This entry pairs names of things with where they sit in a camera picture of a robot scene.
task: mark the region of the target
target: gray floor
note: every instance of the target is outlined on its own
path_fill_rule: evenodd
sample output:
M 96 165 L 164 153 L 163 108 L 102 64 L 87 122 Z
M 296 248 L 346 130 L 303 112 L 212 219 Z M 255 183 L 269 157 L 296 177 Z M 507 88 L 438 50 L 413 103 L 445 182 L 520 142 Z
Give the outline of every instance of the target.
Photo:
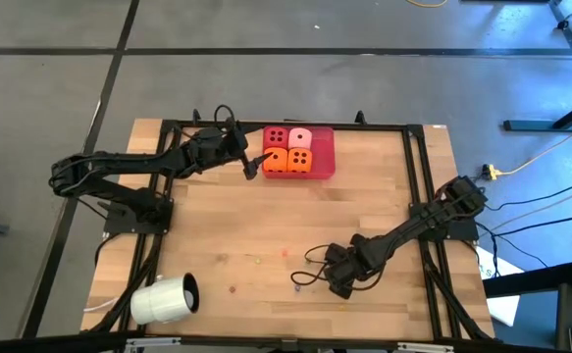
M 572 10 L 565 0 L 563 11 Z M 0 0 L 0 46 L 111 46 L 128 0 Z M 449 0 L 420 9 L 389 0 L 142 0 L 129 47 L 566 48 L 546 5 Z M 82 146 L 109 57 L 0 57 L 0 338 L 15 336 L 61 200 L 50 165 Z M 422 57 L 125 57 L 97 148 L 126 148 L 137 117 L 188 119 L 231 105 L 244 120 L 449 126 L 458 170 L 509 170 L 563 134 L 507 133 L 507 119 L 556 119 L 572 109 L 572 59 Z M 491 203 L 572 184 L 572 141 L 523 172 L 485 187 Z M 495 226 L 527 208 L 480 215 Z M 572 201 L 521 225 L 572 216 Z M 78 208 L 41 334 L 78 331 L 102 223 Z M 551 265 L 572 261 L 572 224 L 510 236 Z M 489 241 L 483 242 L 490 247 Z M 502 258 L 541 266 L 501 244 Z M 552 293 L 523 297 L 515 328 L 497 335 L 550 346 Z

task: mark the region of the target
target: wooden table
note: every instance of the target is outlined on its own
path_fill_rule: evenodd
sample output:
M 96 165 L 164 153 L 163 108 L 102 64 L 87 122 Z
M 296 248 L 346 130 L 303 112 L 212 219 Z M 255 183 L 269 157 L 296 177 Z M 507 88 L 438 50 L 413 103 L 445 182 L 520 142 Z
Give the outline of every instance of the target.
M 128 152 L 153 153 L 160 125 L 160 120 L 136 120 Z M 424 129 L 434 185 L 439 187 L 457 174 L 449 137 L 445 126 Z M 157 274 L 193 273 L 201 303 L 197 314 L 176 323 L 148 325 L 148 333 L 432 339 L 416 241 L 394 253 L 374 289 L 354 292 L 349 300 L 331 293 L 322 281 L 294 290 L 290 273 L 317 272 L 320 266 L 305 263 L 307 249 L 331 242 L 347 245 L 355 232 L 386 233 L 408 218 L 410 188 L 401 134 L 340 130 L 335 137 L 337 171 L 329 180 L 265 179 L 260 174 L 248 181 L 240 163 L 175 180 L 172 226 L 164 237 Z M 260 155 L 261 130 L 247 138 L 249 157 Z M 420 164 L 416 165 L 424 195 Z M 149 176 L 120 177 L 121 184 L 135 188 L 148 181 Z M 120 235 L 101 251 L 87 307 L 123 291 L 135 240 L 135 235 Z M 445 245 L 454 292 L 481 329 L 493 335 L 475 255 L 458 241 Z M 322 250 L 313 254 L 322 256 Z M 438 304 L 443 333 L 449 335 L 439 293 Z M 85 314 L 82 328 L 97 324 L 108 309 Z

